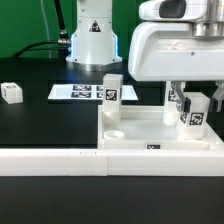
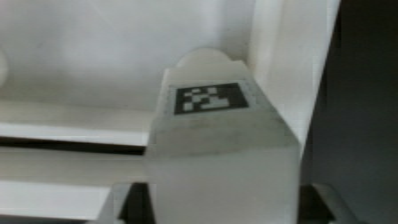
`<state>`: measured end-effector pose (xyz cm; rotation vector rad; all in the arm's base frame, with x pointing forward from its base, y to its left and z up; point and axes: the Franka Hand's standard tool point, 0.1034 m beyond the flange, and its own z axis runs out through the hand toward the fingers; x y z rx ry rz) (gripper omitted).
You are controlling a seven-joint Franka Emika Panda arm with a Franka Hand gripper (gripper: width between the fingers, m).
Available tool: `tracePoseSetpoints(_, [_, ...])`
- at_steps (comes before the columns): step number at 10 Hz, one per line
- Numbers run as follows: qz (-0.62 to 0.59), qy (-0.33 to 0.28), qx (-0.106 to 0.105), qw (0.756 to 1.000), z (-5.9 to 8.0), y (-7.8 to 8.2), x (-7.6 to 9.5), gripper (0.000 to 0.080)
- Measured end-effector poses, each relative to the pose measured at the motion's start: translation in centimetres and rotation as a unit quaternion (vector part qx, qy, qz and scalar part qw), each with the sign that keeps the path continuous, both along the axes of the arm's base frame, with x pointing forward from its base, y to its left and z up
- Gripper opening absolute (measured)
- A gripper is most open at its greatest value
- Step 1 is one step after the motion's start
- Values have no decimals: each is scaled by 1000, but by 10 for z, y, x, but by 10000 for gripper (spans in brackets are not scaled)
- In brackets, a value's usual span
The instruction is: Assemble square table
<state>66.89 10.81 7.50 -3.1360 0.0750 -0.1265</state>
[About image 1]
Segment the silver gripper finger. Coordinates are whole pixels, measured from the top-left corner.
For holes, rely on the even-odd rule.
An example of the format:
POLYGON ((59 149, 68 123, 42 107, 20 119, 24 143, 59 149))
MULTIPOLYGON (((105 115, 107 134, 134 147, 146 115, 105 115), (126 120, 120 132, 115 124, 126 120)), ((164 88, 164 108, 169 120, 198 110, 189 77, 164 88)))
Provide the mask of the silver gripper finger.
POLYGON ((184 95, 186 83, 184 81, 172 81, 171 88, 174 91, 176 99, 176 107, 179 112, 189 113, 191 100, 184 95))
POLYGON ((224 80, 216 82, 217 89, 210 99, 209 111, 220 112, 222 110, 222 102, 224 101, 224 80))

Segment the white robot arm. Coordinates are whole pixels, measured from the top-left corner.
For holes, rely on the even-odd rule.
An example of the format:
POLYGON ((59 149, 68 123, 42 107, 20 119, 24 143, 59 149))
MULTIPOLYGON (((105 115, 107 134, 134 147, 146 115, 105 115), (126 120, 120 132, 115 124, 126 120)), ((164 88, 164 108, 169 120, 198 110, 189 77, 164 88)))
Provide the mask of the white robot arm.
MULTIPOLYGON (((188 112, 185 81, 214 81, 210 109, 224 101, 224 0, 147 0, 139 6, 128 71, 137 81, 169 81, 178 109, 188 112)), ((77 0, 77 29, 71 36, 69 65, 106 70, 122 62, 112 30, 112 0, 77 0)))

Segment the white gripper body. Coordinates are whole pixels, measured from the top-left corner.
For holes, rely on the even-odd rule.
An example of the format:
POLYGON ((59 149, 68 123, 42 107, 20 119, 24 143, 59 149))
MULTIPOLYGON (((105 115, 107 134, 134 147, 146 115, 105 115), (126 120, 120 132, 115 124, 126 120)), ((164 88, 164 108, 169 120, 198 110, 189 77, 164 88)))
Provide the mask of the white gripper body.
POLYGON ((137 81, 224 80, 224 0, 147 0, 128 71, 137 81))

